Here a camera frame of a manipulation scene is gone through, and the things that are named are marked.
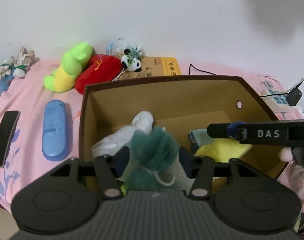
box hole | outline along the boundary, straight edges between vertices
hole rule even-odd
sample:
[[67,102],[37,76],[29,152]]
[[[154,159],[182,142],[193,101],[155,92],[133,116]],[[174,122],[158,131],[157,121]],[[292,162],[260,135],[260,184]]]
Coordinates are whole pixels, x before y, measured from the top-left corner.
[[235,106],[237,109],[241,109],[242,108],[242,101],[241,100],[237,100],[235,103]]

green stuffed toy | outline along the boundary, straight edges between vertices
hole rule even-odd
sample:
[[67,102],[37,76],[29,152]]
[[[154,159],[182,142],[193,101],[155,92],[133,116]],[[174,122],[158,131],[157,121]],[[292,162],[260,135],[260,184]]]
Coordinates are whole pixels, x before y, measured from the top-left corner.
[[92,46],[82,42],[68,52],[61,59],[60,66],[51,76],[43,80],[44,87],[52,92],[61,93],[70,90],[76,78],[82,73],[92,56]]
[[179,152],[179,145],[172,135],[160,127],[155,127],[149,135],[136,131],[129,147],[139,168],[127,178],[124,191],[158,191],[175,187],[175,176],[165,172]]

red stuffed toy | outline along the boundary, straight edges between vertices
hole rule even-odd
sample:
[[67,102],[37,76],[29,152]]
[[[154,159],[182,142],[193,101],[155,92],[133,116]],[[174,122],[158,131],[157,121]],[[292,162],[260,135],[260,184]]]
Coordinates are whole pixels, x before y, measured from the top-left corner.
[[89,67],[76,79],[75,89],[83,94],[86,85],[112,81],[122,69],[121,61],[117,57],[95,55],[90,59]]

white cable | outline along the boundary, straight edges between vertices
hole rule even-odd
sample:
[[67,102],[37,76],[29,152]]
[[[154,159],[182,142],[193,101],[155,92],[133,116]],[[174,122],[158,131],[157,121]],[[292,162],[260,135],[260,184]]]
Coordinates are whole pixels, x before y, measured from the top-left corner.
[[114,79],[112,79],[112,81],[118,80],[118,78],[119,78],[123,73],[125,73],[125,69],[122,69],[122,71],[119,73],[119,75],[117,75]]
[[298,82],[296,83],[293,87],[291,87],[289,90],[286,90],[284,93],[288,93],[290,92],[293,88],[297,87],[298,85],[302,84],[304,81],[304,77]]
[[172,180],[170,182],[165,182],[165,181],[160,179],[158,171],[152,171],[152,170],[149,170],[149,169],[143,168],[143,167],[142,167],[142,169],[144,169],[148,174],[153,175],[154,178],[156,179],[156,181],[164,187],[170,187],[175,182],[175,176],[173,174],[171,174],[172,175]]

cardboard box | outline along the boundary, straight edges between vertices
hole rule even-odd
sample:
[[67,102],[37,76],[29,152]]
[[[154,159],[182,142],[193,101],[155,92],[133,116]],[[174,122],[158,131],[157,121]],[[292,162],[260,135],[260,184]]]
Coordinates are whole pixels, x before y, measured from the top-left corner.
[[[236,104],[241,101],[242,107]],[[92,160],[91,147],[105,136],[132,122],[142,111],[150,111],[154,125],[165,126],[181,146],[190,148],[191,130],[210,123],[263,122],[277,117],[259,95],[240,77],[172,76],[128,79],[87,86],[84,93],[79,154]],[[273,178],[286,167],[278,158],[282,147],[254,146],[242,159]],[[219,190],[224,179],[213,183]],[[95,178],[87,186],[97,189]]]
[[182,75],[179,64],[174,57],[142,57],[141,72],[125,72],[118,80]]

